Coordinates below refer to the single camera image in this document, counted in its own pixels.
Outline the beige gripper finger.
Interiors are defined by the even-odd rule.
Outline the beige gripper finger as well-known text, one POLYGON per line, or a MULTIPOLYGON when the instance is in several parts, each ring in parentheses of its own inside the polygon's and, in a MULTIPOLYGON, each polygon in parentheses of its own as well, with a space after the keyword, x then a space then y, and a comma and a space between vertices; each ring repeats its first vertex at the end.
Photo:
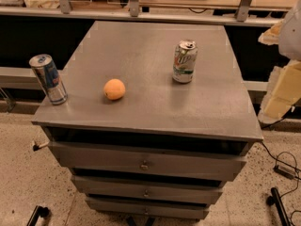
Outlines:
POLYGON ((279 121, 301 99, 301 61, 275 66, 270 73, 258 119, 269 124, 279 121))
POLYGON ((282 21, 272 25, 265 32, 261 33, 261 35, 258 38, 258 42, 265 45, 278 45, 282 26, 282 21))

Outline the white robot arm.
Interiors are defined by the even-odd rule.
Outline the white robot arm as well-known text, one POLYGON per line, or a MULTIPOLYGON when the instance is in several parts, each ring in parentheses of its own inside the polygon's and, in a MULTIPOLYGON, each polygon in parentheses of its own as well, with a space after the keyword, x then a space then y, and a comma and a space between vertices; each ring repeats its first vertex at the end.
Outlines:
POLYGON ((268 124, 281 120, 301 99, 301 0, 281 22, 262 33, 258 41, 277 45, 279 53, 290 60, 283 68, 275 66, 270 73, 258 115, 261 123, 268 124))

